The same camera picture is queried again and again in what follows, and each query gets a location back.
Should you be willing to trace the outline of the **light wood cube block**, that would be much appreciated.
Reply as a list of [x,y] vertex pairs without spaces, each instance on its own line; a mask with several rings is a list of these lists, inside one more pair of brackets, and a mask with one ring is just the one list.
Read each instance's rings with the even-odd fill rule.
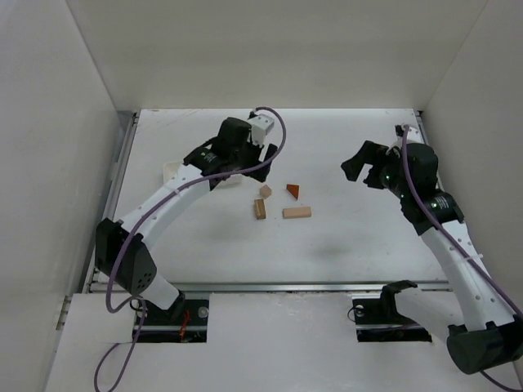
[[259,194],[262,198],[267,199],[272,195],[272,189],[269,185],[263,185],[259,189]]

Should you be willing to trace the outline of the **striped dark wood block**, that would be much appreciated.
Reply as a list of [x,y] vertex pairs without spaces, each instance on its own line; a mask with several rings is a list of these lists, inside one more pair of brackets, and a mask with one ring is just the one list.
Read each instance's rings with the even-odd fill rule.
[[266,206],[262,198],[254,200],[254,214],[257,220],[266,219]]

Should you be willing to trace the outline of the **orange triangular wood block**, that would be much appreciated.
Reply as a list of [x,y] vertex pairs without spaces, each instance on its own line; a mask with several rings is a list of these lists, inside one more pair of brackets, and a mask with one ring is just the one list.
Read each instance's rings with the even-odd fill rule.
[[299,192],[300,192],[300,186],[295,184],[287,184],[286,190],[289,192],[289,194],[295,199],[299,199]]

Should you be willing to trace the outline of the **long light wood block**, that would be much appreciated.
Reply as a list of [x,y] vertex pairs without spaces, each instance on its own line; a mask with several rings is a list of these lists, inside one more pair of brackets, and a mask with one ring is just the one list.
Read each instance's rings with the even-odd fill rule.
[[289,207],[282,211],[284,219],[303,219],[312,215],[311,207]]

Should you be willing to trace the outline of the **white plastic tray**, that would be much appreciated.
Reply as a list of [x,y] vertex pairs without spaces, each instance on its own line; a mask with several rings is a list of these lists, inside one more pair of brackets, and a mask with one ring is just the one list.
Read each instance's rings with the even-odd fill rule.
[[[182,161],[171,161],[163,164],[163,183],[169,182],[178,172],[179,166]],[[234,175],[225,180],[221,180],[217,184],[217,188],[230,188],[240,185],[243,177],[241,175]]]

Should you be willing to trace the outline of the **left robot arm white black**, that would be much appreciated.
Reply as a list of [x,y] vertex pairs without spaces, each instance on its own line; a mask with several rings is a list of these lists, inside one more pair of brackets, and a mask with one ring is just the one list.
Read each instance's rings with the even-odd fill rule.
[[175,319],[185,296],[159,272],[151,250],[164,230],[192,203],[232,176],[266,180],[280,148],[264,143],[275,120],[251,113],[228,117],[216,136],[193,149],[169,181],[134,211],[96,227],[95,267],[134,298]]

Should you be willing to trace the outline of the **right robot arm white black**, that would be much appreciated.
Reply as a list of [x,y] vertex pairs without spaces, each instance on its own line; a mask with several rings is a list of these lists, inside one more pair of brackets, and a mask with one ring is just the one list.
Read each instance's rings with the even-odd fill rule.
[[416,283],[402,280],[381,290],[376,304],[383,323],[412,321],[441,339],[465,374],[483,372],[522,356],[522,317],[489,280],[468,236],[463,213],[451,194],[437,186],[438,157],[425,144],[387,147],[365,141],[342,163],[349,181],[387,189],[399,200],[405,219],[434,255],[462,311],[455,317]]

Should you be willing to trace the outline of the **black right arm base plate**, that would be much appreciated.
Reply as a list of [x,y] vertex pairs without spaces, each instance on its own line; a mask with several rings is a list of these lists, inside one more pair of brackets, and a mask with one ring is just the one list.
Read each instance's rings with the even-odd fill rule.
[[432,343],[431,334],[413,320],[386,314],[377,297],[353,298],[347,317],[355,324],[359,343]]

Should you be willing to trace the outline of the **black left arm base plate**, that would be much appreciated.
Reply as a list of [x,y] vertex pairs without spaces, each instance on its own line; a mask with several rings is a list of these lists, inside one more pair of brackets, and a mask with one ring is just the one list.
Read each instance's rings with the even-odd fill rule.
[[135,311],[132,339],[138,343],[205,343],[208,337],[208,298],[185,299],[179,310],[161,310],[149,301],[146,303],[145,321],[138,330],[142,305],[131,304]]

